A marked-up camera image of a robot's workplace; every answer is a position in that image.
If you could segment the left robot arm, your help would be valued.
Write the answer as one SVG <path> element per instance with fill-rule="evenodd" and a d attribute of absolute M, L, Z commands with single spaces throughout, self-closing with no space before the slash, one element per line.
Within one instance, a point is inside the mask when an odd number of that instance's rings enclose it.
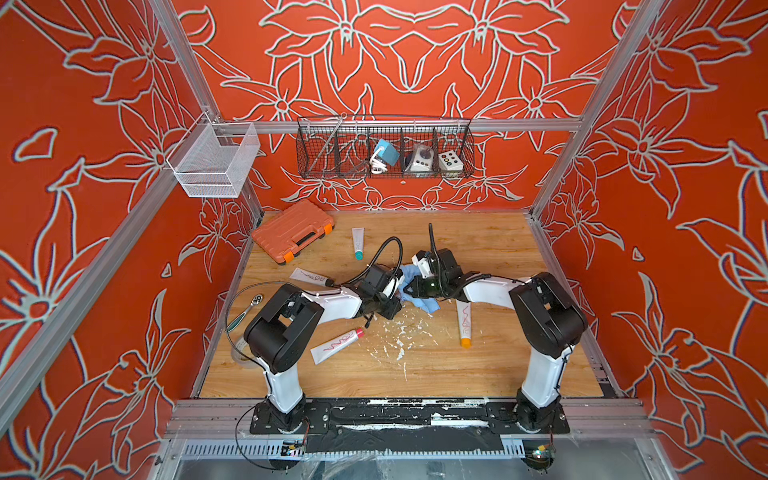
<path fill-rule="evenodd" d="M 398 297 L 403 282 L 402 241 L 387 238 L 376 255 L 391 244 L 398 250 L 393 267 L 379 265 L 374 257 L 362 272 L 330 290 L 307 291 L 285 283 L 245 328 L 249 357 L 263 369 L 268 412 L 278 429 L 292 432 L 303 419 L 306 395 L 299 384 L 297 363 L 319 325 L 363 318 L 369 326 L 376 315 L 392 320 L 402 309 Z"/>

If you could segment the green cap toothpaste tube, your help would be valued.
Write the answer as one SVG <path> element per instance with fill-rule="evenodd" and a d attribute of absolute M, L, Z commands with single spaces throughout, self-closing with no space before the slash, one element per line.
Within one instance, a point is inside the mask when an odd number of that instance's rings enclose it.
<path fill-rule="evenodd" d="M 364 259 L 365 230 L 363 228 L 352 229 L 354 256 L 356 260 Z"/>

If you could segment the blue microfiber cloth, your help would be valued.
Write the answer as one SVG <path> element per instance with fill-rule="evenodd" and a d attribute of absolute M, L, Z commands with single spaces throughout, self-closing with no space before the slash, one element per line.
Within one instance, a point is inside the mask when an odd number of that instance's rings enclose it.
<path fill-rule="evenodd" d="M 402 301 L 411 302 L 415 307 L 431 315 L 440 309 L 436 297 L 442 292 L 439 277 L 427 263 L 409 264 L 400 268 L 402 282 L 398 295 Z"/>

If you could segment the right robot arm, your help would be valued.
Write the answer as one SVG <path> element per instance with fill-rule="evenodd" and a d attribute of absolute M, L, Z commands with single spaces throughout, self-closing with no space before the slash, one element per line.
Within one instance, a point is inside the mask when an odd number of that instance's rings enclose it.
<path fill-rule="evenodd" d="M 413 298 L 484 303 L 511 309 L 531 347 L 526 377 L 516 394 L 514 416 L 527 433 L 554 425 L 562 398 L 561 384 L 587 321 L 565 288 L 549 272 L 513 279 L 480 272 L 464 272 L 449 249 L 430 247 L 412 257 L 418 269 L 405 286 Z"/>

